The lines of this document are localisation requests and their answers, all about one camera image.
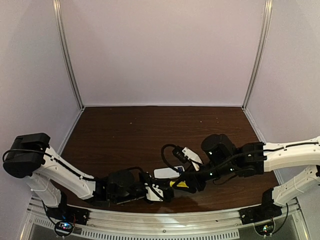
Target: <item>black cable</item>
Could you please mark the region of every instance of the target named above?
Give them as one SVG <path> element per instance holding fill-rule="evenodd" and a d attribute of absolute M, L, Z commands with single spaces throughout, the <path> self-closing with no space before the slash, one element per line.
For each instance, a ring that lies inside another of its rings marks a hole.
<path fill-rule="evenodd" d="M 2 155 L 2 161 L 4 162 L 5 161 L 5 156 L 8 154 L 8 153 L 11 153 L 11 152 L 25 152 L 25 153 L 37 153 L 37 154 L 44 154 L 48 157 L 52 157 L 49 153 L 46 153 L 44 151 L 38 151 L 38 150 L 31 150 L 31 149 L 10 149 L 10 150 L 7 150 L 4 152 L 4 154 Z"/>
<path fill-rule="evenodd" d="M 44 201 L 42 201 L 42 205 L 43 205 L 43 209 L 44 209 L 44 212 L 45 212 L 46 217 L 50 220 L 50 222 L 53 223 L 53 225 L 56 225 L 56 223 L 55 223 L 55 222 L 51 219 L 51 217 L 48 215 L 47 206 L 45 205 Z"/>
<path fill-rule="evenodd" d="M 288 218 L 288 215 L 289 215 L 289 206 L 288 206 L 288 203 L 286 203 L 286 215 L 285 215 L 285 218 L 284 218 L 281 226 L 280 226 L 277 230 L 275 230 L 275 231 L 272 233 L 272 235 L 273 235 L 273 234 L 276 234 L 277 232 L 279 232 L 280 229 L 285 225 L 285 223 L 286 223 L 286 221 L 287 221 L 287 218 Z"/>
<path fill-rule="evenodd" d="M 194 161 L 194 160 L 192 160 L 192 159 L 188 159 L 187 162 L 189 162 L 189 163 L 191 163 L 191 164 L 192 164 L 192 163 L 197 164 L 198 166 L 201 166 L 201 165 L 202 165 L 200 162 Z"/>
<path fill-rule="evenodd" d="M 86 180 L 86 181 L 90 181 L 90 182 L 96 182 L 98 180 L 98 178 L 89 178 L 89 177 L 85 177 L 85 176 L 82 176 L 81 174 L 77 173 L 76 171 L 74 171 L 72 168 L 70 168 L 69 166 L 67 166 L 66 164 L 64 164 L 62 161 L 60 161 L 59 159 L 55 158 L 54 156 L 50 155 L 49 153 L 47 152 L 44 152 L 44 151 L 38 151 L 38 150 L 32 150 L 32 149 L 10 149 L 10 150 L 7 150 L 4 152 L 4 154 L 2 155 L 2 161 L 5 162 L 5 156 L 8 154 L 8 153 L 11 153 L 11 152 L 25 152 L 25 153 L 37 153 L 37 154 L 43 154 L 43 155 L 46 155 L 50 158 L 53 157 L 53 159 L 58 163 L 60 164 L 61 166 L 63 166 L 65 169 L 67 169 L 69 172 L 73 173 L 74 175 L 76 175 L 78 178 L 82 178 L 83 180 Z"/>
<path fill-rule="evenodd" d="M 213 180 L 212 182 L 213 182 L 214 185 L 220 186 L 220 185 L 226 184 L 227 182 L 229 182 L 231 179 L 234 179 L 235 177 L 237 177 L 237 175 L 233 175 L 233 176 L 229 177 L 227 180 L 225 180 L 225 181 L 223 181 L 221 183 L 215 183 L 216 180 Z"/>
<path fill-rule="evenodd" d="M 207 174 L 209 172 L 213 172 L 215 170 L 218 170 L 222 166 L 224 166 L 224 165 L 228 164 L 229 162 L 231 162 L 233 159 L 236 159 L 236 158 L 239 158 L 239 157 L 243 157 L 243 156 L 246 156 L 246 155 L 249 155 L 249 154 L 260 154 L 260 153 L 263 153 L 263 152 L 264 152 L 263 150 L 254 150 L 254 151 L 248 151 L 248 152 L 245 152 L 245 153 L 238 153 L 238 154 L 235 154 L 235 155 L 227 157 L 225 159 L 225 161 L 223 161 L 222 163 L 218 164 L 217 166 L 213 166 L 213 167 L 211 167 L 209 169 L 200 170 L 200 171 L 189 171 L 189 172 L 185 171 L 178 177 L 178 179 L 172 185 L 172 187 L 173 188 L 176 187 L 182 181 L 182 178 L 184 178 L 186 175 Z"/>
<path fill-rule="evenodd" d="M 174 167 L 172 166 L 166 159 L 165 157 L 165 149 L 168 148 L 168 147 L 172 147 L 172 148 L 176 148 L 177 146 L 174 145 L 174 144 L 165 144 L 162 146 L 161 148 L 161 158 L 162 158 L 162 161 L 165 163 L 165 165 L 167 165 L 169 168 L 171 168 L 173 171 L 179 173 L 179 171 Z"/>
<path fill-rule="evenodd" d="M 319 144 L 319 142 L 317 141 L 307 141 L 307 142 L 300 142 L 300 143 L 293 143 L 293 144 L 289 144 L 287 146 L 282 146 L 279 148 L 275 148 L 275 149 L 265 149 L 264 152 L 276 152 L 285 148 L 290 148 L 290 147 L 296 147 L 296 146 L 301 146 L 301 145 L 316 145 Z"/>
<path fill-rule="evenodd" d="M 52 219 L 51 219 L 51 217 L 49 216 L 49 214 L 48 214 L 48 209 L 47 209 L 47 206 L 45 205 L 45 203 L 44 203 L 44 201 L 42 201 L 42 205 L 43 205 L 43 209 L 44 209 L 44 212 L 45 212 L 45 215 L 46 215 L 46 217 L 50 220 L 50 222 L 54 225 L 54 227 L 53 227 L 53 230 L 54 230 L 54 233 L 57 235 L 57 236 L 59 236 L 59 237 L 67 237 L 67 236 L 69 236 L 73 231 L 74 231 L 74 228 L 75 228 L 75 224 L 71 224 L 71 223 L 69 223 L 69 222 L 67 222 L 67 221 L 58 221 L 58 222 L 54 222 Z M 60 232 L 58 232 L 57 231 L 57 226 L 60 224 L 60 223 L 68 223 L 68 224 L 70 224 L 70 226 L 72 226 L 72 231 L 71 232 L 69 232 L 68 234 L 65 234 L 65 233 L 60 233 Z"/>

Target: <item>white wall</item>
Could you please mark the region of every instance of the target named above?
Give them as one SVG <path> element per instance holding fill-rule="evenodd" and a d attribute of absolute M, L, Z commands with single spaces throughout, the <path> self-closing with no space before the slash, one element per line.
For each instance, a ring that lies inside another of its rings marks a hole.
<path fill-rule="evenodd" d="M 85 105 L 241 106 L 264 0 L 61 2 Z"/>
<path fill-rule="evenodd" d="M 320 135 L 320 2 L 275 0 L 269 37 L 248 105 L 268 142 Z M 280 171 L 285 181 L 301 168 Z M 319 239 L 320 187 L 299 197 L 312 239 Z"/>
<path fill-rule="evenodd" d="M 45 132 L 58 150 L 79 113 L 51 0 L 0 1 L 0 154 L 17 135 Z M 0 239 L 18 237 L 31 197 L 0 167 Z"/>

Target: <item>aluminum frame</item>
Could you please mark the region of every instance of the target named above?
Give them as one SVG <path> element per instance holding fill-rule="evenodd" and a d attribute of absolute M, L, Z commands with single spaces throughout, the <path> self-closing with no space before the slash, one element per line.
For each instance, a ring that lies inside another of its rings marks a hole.
<path fill-rule="evenodd" d="M 309 233 L 306 227 L 300 205 L 296 199 L 289 203 L 289 215 L 295 219 L 295 227 L 300 240 L 309 240 Z M 206 239 L 208 236 L 217 234 L 236 233 L 241 228 L 247 228 L 254 224 L 242 225 L 239 209 L 227 209 L 207 212 L 187 212 L 187 213 L 129 213 L 116 212 L 99 209 L 89 209 L 89 218 L 86 226 L 78 225 L 80 229 L 75 233 L 79 237 L 98 238 L 100 235 L 115 236 L 114 239 L 125 239 L 125 237 L 135 237 L 141 239 Z M 283 218 L 287 213 L 287 208 L 283 208 Z M 47 219 L 41 199 L 33 196 L 27 209 L 27 218 L 24 221 L 20 240 L 28 240 L 31 233 L 32 224 L 42 227 L 52 228 Z"/>
<path fill-rule="evenodd" d="M 56 20 L 56 26 L 59 34 L 59 40 L 61 43 L 62 55 L 63 55 L 66 71 L 68 73 L 68 77 L 70 80 L 72 92 L 74 94 L 78 108 L 82 110 L 84 108 L 84 104 L 80 96 L 79 88 L 75 78 L 75 73 L 71 64 L 67 38 L 66 38 L 66 33 L 64 28 L 64 22 L 63 22 L 62 13 L 61 13 L 60 0 L 53 0 L 53 9 L 54 9 L 54 15 Z"/>
<path fill-rule="evenodd" d="M 270 28 L 270 22 L 271 22 L 271 17 L 272 17 L 272 9 L 273 9 L 273 0 L 266 0 L 265 1 L 265 6 L 264 6 L 264 13 L 263 13 L 263 20 L 262 20 L 262 27 L 261 27 L 261 33 L 260 33 L 260 40 L 259 40 L 259 45 L 258 49 L 256 52 L 255 60 L 254 60 L 254 65 L 250 77 L 250 82 L 249 86 L 247 89 L 247 92 L 245 94 L 245 98 L 243 101 L 242 109 L 246 110 L 249 104 L 249 100 L 251 98 L 256 79 L 258 76 L 259 68 L 261 65 L 262 61 L 262 56 L 263 52 L 266 46 L 267 38 L 268 38 L 268 33 L 269 33 L 269 28 Z"/>

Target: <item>robotic arm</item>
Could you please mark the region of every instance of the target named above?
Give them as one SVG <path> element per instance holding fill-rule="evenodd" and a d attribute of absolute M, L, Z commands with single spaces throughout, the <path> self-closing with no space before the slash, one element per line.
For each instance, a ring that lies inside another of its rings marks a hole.
<path fill-rule="evenodd" d="M 161 156 L 171 169 L 164 149 L 172 147 L 172 154 L 183 164 L 190 163 L 179 177 L 158 179 L 140 167 L 131 167 L 96 178 L 73 167 L 49 145 L 50 137 L 36 133 L 16 137 L 10 150 L 3 155 L 3 167 L 12 176 L 24 179 L 46 206 L 47 214 L 59 220 L 85 225 L 89 211 L 67 205 L 67 196 L 55 188 L 51 180 L 71 190 L 78 198 L 94 205 L 109 206 L 145 199 L 147 202 L 170 202 L 174 190 L 189 193 L 203 191 L 207 181 L 234 174 L 238 177 L 262 175 L 275 169 L 309 165 L 303 172 L 283 185 L 264 192 L 262 204 L 239 211 L 243 224 L 277 217 L 281 208 L 294 197 L 320 183 L 320 137 L 291 143 L 248 143 L 240 148 L 224 134 L 208 136 L 201 144 L 209 158 L 203 164 L 199 156 L 188 149 L 173 144 L 165 145 Z M 135 181 L 132 171 L 139 171 Z"/>

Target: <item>brown wood floor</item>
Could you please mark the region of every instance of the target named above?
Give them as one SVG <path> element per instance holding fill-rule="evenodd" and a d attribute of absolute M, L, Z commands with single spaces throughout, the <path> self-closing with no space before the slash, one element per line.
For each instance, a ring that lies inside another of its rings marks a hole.
<path fill-rule="evenodd" d="M 239 107 L 87 107 L 77 123 L 62 157 L 95 177 L 140 166 L 153 173 L 166 167 L 160 149 L 172 143 L 192 149 L 208 161 L 201 142 L 211 134 L 226 134 L 237 147 L 258 141 Z M 178 165 L 174 157 L 168 159 Z M 234 178 L 224 185 L 208 182 L 202 192 L 186 194 L 171 203 L 152 205 L 137 200 L 111 205 L 111 211 L 135 213 L 180 213 L 214 211 L 261 203 L 262 193 L 278 185 L 273 172 L 249 178 Z M 92 207 L 65 190 L 68 203 Z"/>

